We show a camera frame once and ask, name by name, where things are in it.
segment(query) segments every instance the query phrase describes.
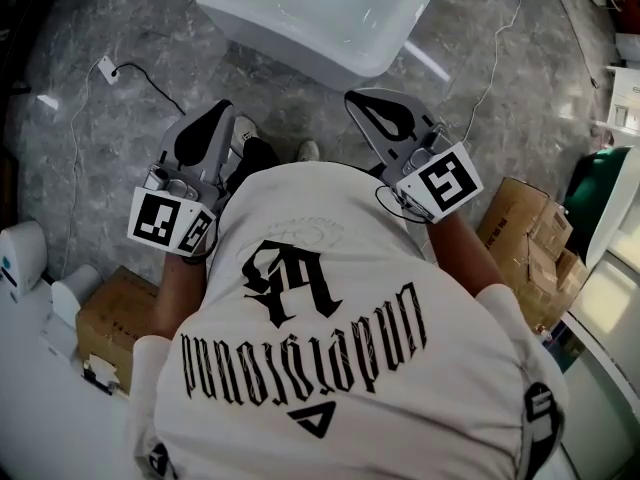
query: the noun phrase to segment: white sink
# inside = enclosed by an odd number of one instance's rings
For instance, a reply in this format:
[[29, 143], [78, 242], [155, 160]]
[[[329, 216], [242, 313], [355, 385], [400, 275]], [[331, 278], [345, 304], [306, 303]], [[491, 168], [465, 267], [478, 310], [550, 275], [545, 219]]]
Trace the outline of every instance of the white sink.
[[196, 0], [229, 39], [338, 90], [384, 73], [429, 0]]

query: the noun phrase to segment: green object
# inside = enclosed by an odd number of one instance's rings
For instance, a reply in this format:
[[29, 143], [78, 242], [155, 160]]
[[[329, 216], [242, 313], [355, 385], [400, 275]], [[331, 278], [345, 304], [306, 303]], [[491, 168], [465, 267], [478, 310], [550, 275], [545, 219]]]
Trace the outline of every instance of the green object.
[[564, 207], [573, 233], [567, 249], [586, 262], [591, 238], [607, 206], [630, 148], [612, 148], [582, 158], [569, 183]]

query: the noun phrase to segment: gray marble floor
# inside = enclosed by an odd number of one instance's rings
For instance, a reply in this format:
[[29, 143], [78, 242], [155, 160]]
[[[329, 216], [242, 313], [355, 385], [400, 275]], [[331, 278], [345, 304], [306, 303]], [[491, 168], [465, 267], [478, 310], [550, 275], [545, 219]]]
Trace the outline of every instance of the gray marble floor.
[[[606, 11], [588, 0], [567, 2], [601, 89], [589, 82], [559, 0], [522, 0], [513, 27], [499, 38], [494, 85], [467, 141], [486, 185], [465, 208], [473, 224], [503, 176], [561, 199], [577, 159], [599, 146], [589, 121], [606, 115], [611, 84], [602, 68], [616, 60], [613, 26]], [[372, 83], [419, 96], [461, 139], [489, 82], [494, 32], [511, 20], [517, 5], [518, 0], [432, 0], [410, 41], [439, 69], [403, 49]], [[341, 94], [230, 43], [194, 0], [57, 0], [28, 63], [26, 79], [34, 92], [13, 99], [5, 131], [6, 146], [20, 161], [20, 215], [45, 229], [54, 277], [62, 270], [72, 203], [69, 124], [82, 103], [89, 67], [105, 53], [116, 63], [144, 66], [187, 110], [222, 97], [232, 100], [258, 123], [283, 161], [311, 138], [327, 160], [358, 167], [376, 163]], [[178, 115], [132, 70], [123, 70], [113, 87], [95, 70], [89, 87], [89, 102], [75, 121], [79, 185], [67, 270], [89, 262], [109, 275], [123, 264], [157, 282], [162, 254], [127, 240], [129, 205]], [[43, 95], [50, 99], [43, 101]], [[422, 227], [411, 231], [425, 243]]]

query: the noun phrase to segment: black triangle logo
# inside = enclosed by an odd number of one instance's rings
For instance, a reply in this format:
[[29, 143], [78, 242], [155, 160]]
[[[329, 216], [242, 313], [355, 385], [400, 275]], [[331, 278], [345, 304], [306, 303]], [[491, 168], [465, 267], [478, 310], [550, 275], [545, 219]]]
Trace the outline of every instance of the black triangle logo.
[[[287, 414], [291, 416], [298, 425], [303, 429], [308, 430], [318, 439], [322, 439], [327, 430], [329, 430], [329, 424], [331, 418], [333, 418], [333, 412], [336, 410], [335, 402], [325, 402], [324, 404], [314, 405], [313, 407], [305, 407], [304, 409], [298, 409], [297, 411], [291, 411]], [[315, 425], [309, 418], [321, 415], [320, 422]]]

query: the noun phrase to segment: forearm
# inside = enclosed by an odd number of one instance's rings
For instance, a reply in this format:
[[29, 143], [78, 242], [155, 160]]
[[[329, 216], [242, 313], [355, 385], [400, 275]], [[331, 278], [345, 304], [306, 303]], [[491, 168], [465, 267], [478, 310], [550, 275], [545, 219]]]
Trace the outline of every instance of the forearm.
[[153, 333], [173, 339], [178, 327], [200, 309], [207, 288], [207, 267], [186, 264], [167, 254], [154, 311]]
[[438, 266], [473, 297], [487, 286], [505, 284], [491, 254], [458, 212], [427, 229]]

